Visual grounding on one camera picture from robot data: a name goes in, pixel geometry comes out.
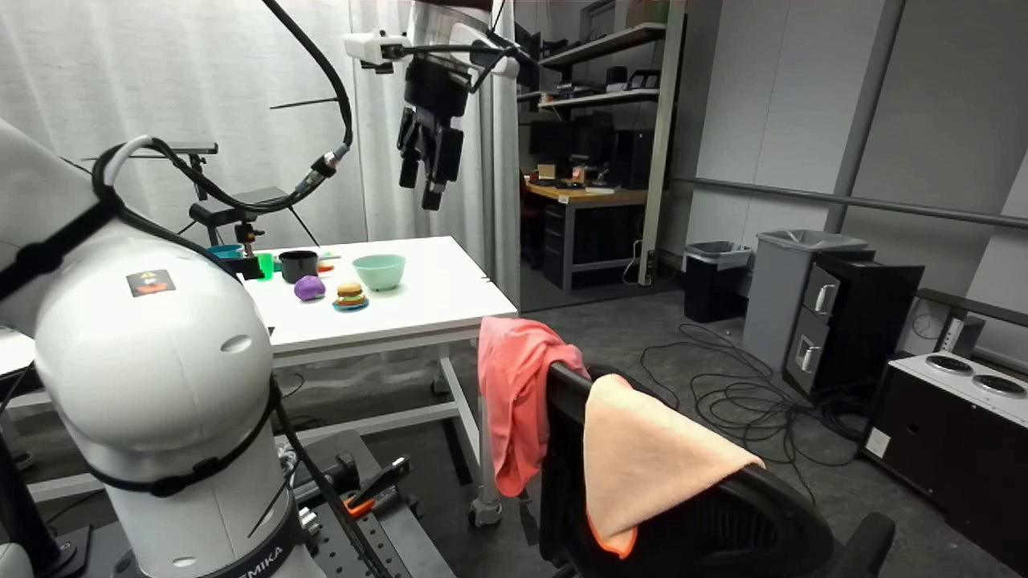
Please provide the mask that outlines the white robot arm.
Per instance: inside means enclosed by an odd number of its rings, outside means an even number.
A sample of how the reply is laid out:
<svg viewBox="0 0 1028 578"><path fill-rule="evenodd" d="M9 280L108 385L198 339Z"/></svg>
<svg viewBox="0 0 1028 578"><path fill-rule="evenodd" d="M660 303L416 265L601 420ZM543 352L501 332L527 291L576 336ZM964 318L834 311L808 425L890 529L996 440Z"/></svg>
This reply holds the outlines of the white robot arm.
<svg viewBox="0 0 1028 578"><path fill-rule="evenodd" d="M271 331L208 251L138 215L125 159L87 174L22 128L4 131L4 307L102 483L146 578L457 578L412 518L340 504L320 467L298 506L303 453L272 383Z"/></svg>

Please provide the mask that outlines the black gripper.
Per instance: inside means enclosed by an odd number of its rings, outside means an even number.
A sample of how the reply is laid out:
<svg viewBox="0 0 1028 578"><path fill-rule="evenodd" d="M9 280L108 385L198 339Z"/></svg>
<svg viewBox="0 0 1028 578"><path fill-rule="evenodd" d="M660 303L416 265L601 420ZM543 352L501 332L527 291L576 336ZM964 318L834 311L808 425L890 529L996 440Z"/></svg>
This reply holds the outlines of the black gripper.
<svg viewBox="0 0 1028 578"><path fill-rule="evenodd" d="M448 190L443 181L443 148L458 133L457 119L469 101L469 72L453 60L437 60L416 54L405 66L405 111L397 128L402 174L397 185L412 190L419 181L419 152L433 152L424 157L424 197L420 209L437 210Z"/></svg>

